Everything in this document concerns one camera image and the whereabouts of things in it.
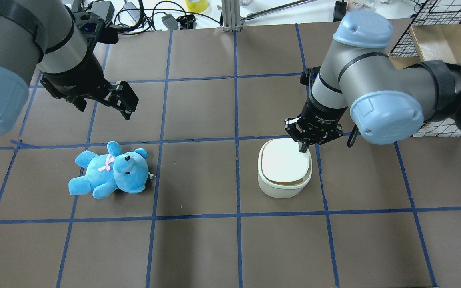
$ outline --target black cable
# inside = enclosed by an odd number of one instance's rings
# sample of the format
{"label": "black cable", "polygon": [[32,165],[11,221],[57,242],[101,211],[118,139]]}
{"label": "black cable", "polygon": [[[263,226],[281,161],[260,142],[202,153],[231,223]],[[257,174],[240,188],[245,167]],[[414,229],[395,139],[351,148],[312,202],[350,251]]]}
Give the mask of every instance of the black cable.
{"label": "black cable", "polygon": [[408,0],[408,1],[414,2],[414,3],[415,3],[414,8],[413,8],[415,13],[419,13],[419,11],[421,11],[421,9],[423,8],[423,4],[419,4],[419,3],[418,3],[417,1],[415,1],[415,0]]}
{"label": "black cable", "polygon": [[348,146],[348,148],[351,148],[355,143],[355,139],[357,139],[358,132],[359,128],[357,127],[357,124],[355,124],[353,126],[353,129],[351,129],[350,137],[348,137],[348,141],[346,142],[346,146]]}
{"label": "black cable", "polygon": [[[188,14],[186,13],[186,10],[184,9],[183,6],[179,5],[178,3],[174,2],[174,1],[170,1],[170,0],[164,0],[164,1],[159,1],[159,2],[157,2],[156,5],[154,6],[154,8],[152,8],[152,15],[154,15],[154,13],[156,12],[156,8],[158,8],[158,6],[159,6],[160,4],[162,4],[162,3],[172,3],[172,4],[175,4],[175,5],[179,6],[179,7],[183,10],[184,16],[186,16],[186,17],[188,16]],[[152,23],[151,23],[151,24],[152,24],[152,28],[154,29],[154,31],[156,31],[156,25],[155,25],[155,23],[154,23],[154,16],[152,16],[151,19],[152,19]]]}
{"label": "black cable", "polygon": [[[129,25],[127,24],[124,24],[122,23],[122,21],[120,20],[120,15],[122,12],[124,11],[128,11],[130,9],[124,9],[122,8],[118,13],[117,15],[115,15],[115,20],[113,20],[113,22],[115,22],[115,24],[119,24],[119,25],[122,25],[122,26],[125,26],[125,27],[128,27],[130,28]],[[133,30],[129,30],[128,32],[119,32],[118,34],[121,34],[121,35],[135,35],[136,33],[130,33],[130,32],[133,32],[139,28],[143,28],[144,30],[143,31],[147,31],[148,29],[150,29],[152,27],[152,19],[150,17],[147,16],[147,14],[145,13],[144,9],[134,9],[134,10],[139,10],[140,11],[140,14],[143,14],[143,21],[141,22],[141,24],[139,24],[135,29]]]}
{"label": "black cable", "polygon": [[[125,11],[134,11],[134,10],[138,10],[138,9],[134,9],[134,8],[133,8],[133,9],[122,9],[121,11],[119,11],[119,12],[117,13],[117,15],[115,16],[115,19],[116,19],[117,16],[119,16],[119,14],[122,13],[122,12],[125,12]],[[184,12],[184,11],[179,10],[179,9],[156,9],[156,10]],[[190,12],[190,14],[200,15],[200,16],[209,18],[209,19],[213,20],[214,22],[220,24],[220,21],[218,21],[218,20],[212,18],[211,16],[208,16],[208,15],[205,15],[205,14],[201,14],[201,13],[195,13],[195,12]]]}
{"label": "black cable", "polygon": [[143,9],[143,0],[138,0],[138,3],[139,3],[139,10],[140,10],[140,18],[138,19],[138,21],[136,22],[136,24],[134,24],[133,26],[131,27],[123,27],[122,29],[120,29],[120,32],[130,32],[130,31],[134,31],[135,29],[139,28],[140,25],[143,23],[143,19],[145,18],[145,11]]}
{"label": "black cable", "polygon": [[[154,15],[156,15],[156,14],[161,14],[161,13],[167,15],[165,12],[156,12],[156,13],[154,13],[152,16],[154,16]],[[145,32],[148,31],[150,28],[152,28],[152,26],[149,24],[149,26],[148,26],[147,28],[143,29],[142,31],[138,31],[138,32],[126,32],[126,33],[120,33],[120,34],[121,34],[121,35],[139,35],[139,34],[145,33]]]}

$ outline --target white container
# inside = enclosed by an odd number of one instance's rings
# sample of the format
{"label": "white container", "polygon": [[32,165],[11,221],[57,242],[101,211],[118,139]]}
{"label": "white container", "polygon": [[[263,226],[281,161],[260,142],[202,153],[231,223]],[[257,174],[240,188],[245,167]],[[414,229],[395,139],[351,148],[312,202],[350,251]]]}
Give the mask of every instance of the white container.
{"label": "white container", "polygon": [[264,194],[274,198],[297,195],[313,174],[311,153],[300,153],[290,138],[266,142],[259,152],[257,179]]}
{"label": "white container", "polygon": [[362,5],[364,5],[364,2],[366,2],[366,0],[348,0],[348,12],[362,9]]}

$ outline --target teddy bear arm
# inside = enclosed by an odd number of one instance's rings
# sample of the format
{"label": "teddy bear arm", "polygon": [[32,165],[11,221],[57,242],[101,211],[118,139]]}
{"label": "teddy bear arm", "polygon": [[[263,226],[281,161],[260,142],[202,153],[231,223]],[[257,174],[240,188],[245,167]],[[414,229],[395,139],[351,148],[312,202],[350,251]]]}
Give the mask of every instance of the teddy bear arm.
{"label": "teddy bear arm", "polygon": [[115,190],[117,190],[117,184],[114,182],[107,182],[94,189],[93,197],[95,199],[103,199],[111,195]]}

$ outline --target teddy bear leg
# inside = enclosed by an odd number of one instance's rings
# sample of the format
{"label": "teddy bear leg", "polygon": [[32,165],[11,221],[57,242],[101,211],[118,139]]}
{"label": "teddy bear leg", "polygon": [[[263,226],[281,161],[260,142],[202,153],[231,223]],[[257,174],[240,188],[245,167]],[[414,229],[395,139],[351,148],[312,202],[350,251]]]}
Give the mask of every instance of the teddy bear leg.
{"label": "teddy bear leg", "polygon": [[95,156],[97,156],[97,154],[93,153],[92,151],[83,151],[81,154],[77,155],[74,162],[79,166],[86,168]]}
{"label": "teddy bear leg", "polygon": [[103,199],[111,195],[115,190],[117,190],[117,184],[104,183],[94,189],[93,197],[95,199]]}
{"label": "teddy bear leg", "polygon": [[71,195],[85,195],[92,191],[88,177],[82,176],[69,181],[69,193]]}

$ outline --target grid floor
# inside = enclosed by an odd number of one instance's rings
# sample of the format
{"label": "grid floor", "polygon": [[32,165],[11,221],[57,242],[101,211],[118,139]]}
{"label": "grid floor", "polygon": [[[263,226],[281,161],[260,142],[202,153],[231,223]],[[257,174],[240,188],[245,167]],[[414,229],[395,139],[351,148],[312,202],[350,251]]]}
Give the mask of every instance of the grid floor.
{"label": "grid floor", "polygon": [[[409,21],[393,22],[399,38]],[[22,124],[0,137],[0,287],[461,287],[461,138],[341,138],[311,148],[318,173],[296,197],[258,187],[259,149],[286,137],[308,92],[298,73],[321,65],[336,27],[98,47],[108,80],[140,96],[130,121],[97,104],[78,112],[36,74]],[[70,196],[77,154],[105,154],[109,140],[147,149],[155,182]]]}

